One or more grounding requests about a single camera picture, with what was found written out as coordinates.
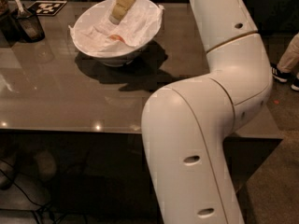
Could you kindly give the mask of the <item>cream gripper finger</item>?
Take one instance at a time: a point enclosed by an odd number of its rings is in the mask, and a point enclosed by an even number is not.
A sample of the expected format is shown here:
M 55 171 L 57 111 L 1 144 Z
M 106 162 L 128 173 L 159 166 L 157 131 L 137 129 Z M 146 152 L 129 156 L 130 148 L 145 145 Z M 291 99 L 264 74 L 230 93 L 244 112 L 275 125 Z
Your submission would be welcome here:
M 115 0 L 115 4 L 109 15 L 109 20 L 113 24 L 119 24 L 135 1 L 136 0 Z

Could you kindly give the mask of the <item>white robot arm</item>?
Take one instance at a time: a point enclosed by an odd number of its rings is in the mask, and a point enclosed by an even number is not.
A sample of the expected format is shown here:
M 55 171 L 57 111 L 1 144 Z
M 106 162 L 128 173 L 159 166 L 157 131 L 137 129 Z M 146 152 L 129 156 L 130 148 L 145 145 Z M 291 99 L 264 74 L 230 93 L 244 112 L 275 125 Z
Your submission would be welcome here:
M 272 88 L 263 41 L 242 0 L 190 0 L 209 72 L 146 102 L 144 151 L 164 224 L 244 224 L 224 139 L 253 119 Z

